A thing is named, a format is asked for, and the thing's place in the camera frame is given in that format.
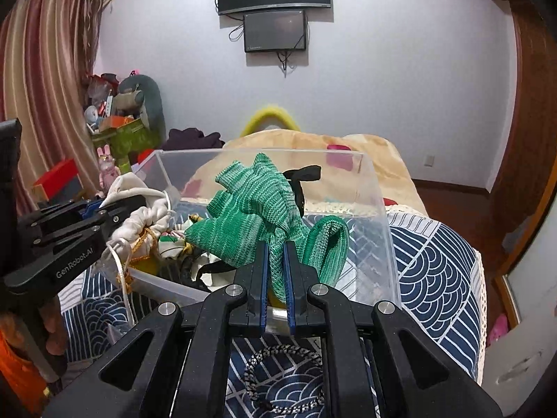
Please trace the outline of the person's left hand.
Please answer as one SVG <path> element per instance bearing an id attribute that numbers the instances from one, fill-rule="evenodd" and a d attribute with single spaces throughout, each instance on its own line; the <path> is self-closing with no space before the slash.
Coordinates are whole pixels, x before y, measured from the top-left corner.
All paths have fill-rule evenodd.
<path id="1" fill-rule="evenodd" d="M 44 328 L 48 332 L 45 343 L 47 351 L 54 356 L 61 356 L 67 348 L 68 336 L 61 315 L 61 303 L 57 296 L 40 308 Z"/>

